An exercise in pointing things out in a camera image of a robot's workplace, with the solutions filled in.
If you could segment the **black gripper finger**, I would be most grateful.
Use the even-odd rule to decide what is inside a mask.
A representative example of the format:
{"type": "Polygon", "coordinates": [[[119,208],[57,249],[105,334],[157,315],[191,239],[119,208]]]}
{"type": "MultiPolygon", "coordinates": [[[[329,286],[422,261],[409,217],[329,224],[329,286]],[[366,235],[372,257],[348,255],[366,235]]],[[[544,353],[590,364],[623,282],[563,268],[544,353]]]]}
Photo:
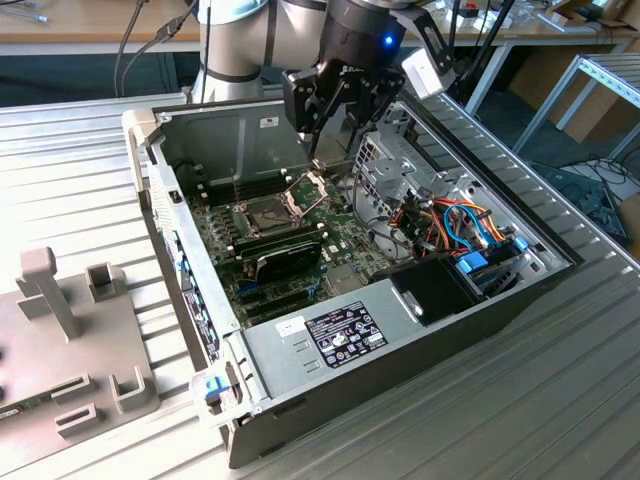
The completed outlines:
{"type": "Polygon", "coordinates": [[[347,106],[347,121],[351,127],[347,154],[352,152],[358,135],[381,119],[405,82],[406,76],[399,67],[387,67],[371,79],[362,78],[356,102],[347,106]]]}
{"type": "Polygon", "coordinates": [[[350,95],[349,76],[336,68],[308,68],[283,73],[283,98],[289,123],[309,160],[315,158],[320,133],[350,95]]]}

